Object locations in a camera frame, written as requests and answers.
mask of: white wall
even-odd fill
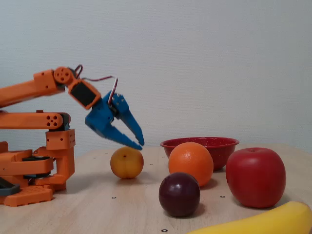
[[[311,9],[310,0],[4,1],[0,86],[82,63],[83,77],[119,77],[147,146],[222,136],[312,152]],[[112,84],[94,83],[103,94]],[[120,146],[89,130],[66,93],[6,108],[36,109],[72,116],[78,156]],[[11,149],[45,141],[44,131],[0,133]]]

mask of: robotic arm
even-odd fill
[[[79,65],[75,70],[59,67],[56,70],[36,73],[31,81],[0,88],[0,108],[41,96],[51,96],[65,92],[67,87],[69,95],[84,109],[91,109],[85,118],[85,123],[94,132],[106,139],[141,150],[144,145],[142,130],[131,114],[123,95],[115,94],[117,79],[114,88],[102,98],[101,93],[88,83],[86,78],[79,77],[81,72],[82,65]],[[19,117],[18,113],[11,114],[0,111],[0,128],[53,130],[62,124],[62,122],[55,121],[51,125],[46,120],[42,121],[43,118],[40,117],[39,113],[33,113],[33,116],[29,113],[27,118],[31,118],[33,121],[26,121],[22,116]],[[131,141],[111,125],[114,118],[121,119],[127,125],[136,136],[139,144]]]

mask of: yellow banana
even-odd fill
[[[192,231],[188,234],[309,234],[312,212],[302,202],[290,201],[245,219]]]

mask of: apple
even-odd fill
[[[226,180],[233,196],[242,205],[267,208],[281,199],[286,186],[286,171],[275,151],[247,148],[230,155]]]

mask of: orange robotic arm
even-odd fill
[[[0,108],[41,96],[58,94],[64,92],[67,86],[69,94],[89,110],[101,98],[101,93],[77,76],[74,70],[67,67],[36,73],[31,81],[0,88]]]

